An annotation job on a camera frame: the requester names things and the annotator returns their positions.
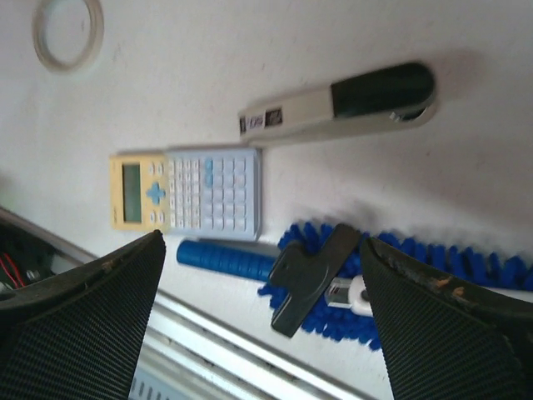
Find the white desk surface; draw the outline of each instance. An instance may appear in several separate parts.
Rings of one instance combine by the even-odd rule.
[[[57,235],[101,255],[135,237],[109,226],[111,153],[234,143],[237,111],[249,102],[421,59],[436,71],[441,102],[424,127],[265,151],[261,240],[329,217],[531,255],[529,0],[102,0],[100,57],[71,77],[35,57],[36,3],[0,3],[0,204]],[[166,240],[164,290],[391,397],[380,352],[280,337],[257,283],[181,267],[180,238]]]

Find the blue directional button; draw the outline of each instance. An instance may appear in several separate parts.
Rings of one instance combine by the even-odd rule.
[[[165,191],[159,187],[158,182],[154,182],[152,187],[147,190],[147,196],[152,199],[154,206],[158,206],[161,199],[166,195]]]

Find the black clip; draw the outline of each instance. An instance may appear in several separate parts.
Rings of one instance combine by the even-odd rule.
[[[361,240],[353,227],[335,226],[320,252],[310,255],[300,242],[289,243],[274,262],[269,283],[289,292],[272,315],[275,331],[292,338],[320,296]]]

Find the roll of tape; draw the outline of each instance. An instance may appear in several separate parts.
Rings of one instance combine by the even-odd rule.
[[[32,34],[33,46],[39,61],[49,71],[55,73],[73,73],[80,68],[84,68],[92,64],[100,53],[103,40],[103,12],[102,5],[99,0],[82,0],[89,11],[89,18],[91,21],[91,28],[89,31],[89,39],[83,48],[81,54],[70,63],[59,61],[51,53],[46,43],[46,29],[47,29],[47,14],[50,8],[57,0],[42,0],[35,14],[33,15]]]

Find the calculator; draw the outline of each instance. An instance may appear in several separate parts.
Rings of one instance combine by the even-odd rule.
[[[257,240],[261,154],[189,148],[110,157],[112,226],[199,238]]]

